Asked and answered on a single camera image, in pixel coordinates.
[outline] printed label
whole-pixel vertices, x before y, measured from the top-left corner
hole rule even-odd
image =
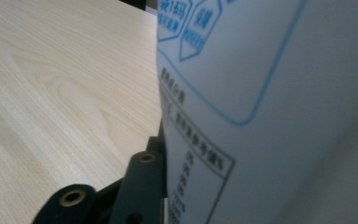
[[[158,6],[158,41],[176,38],[191,9],[190,0],[162,0]]]
[[[189,148],[177,184],[169,192],[170,223],[194,223],[194,218],[199,223],[208,223],[235,161],[215,146],[180,108],[186,93],[166,68],[160,73],[159,83],[164,122],[174,126]],[[209,183],[202,191],[191,187],[197,185],[200,176]],[[187,216],[187,210],[197,210],[197,217]]]

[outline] wood grain surface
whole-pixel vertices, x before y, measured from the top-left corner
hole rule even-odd
[[[124,175],[161,118],[156,17],[117,0],[0,0],[0,223]]]

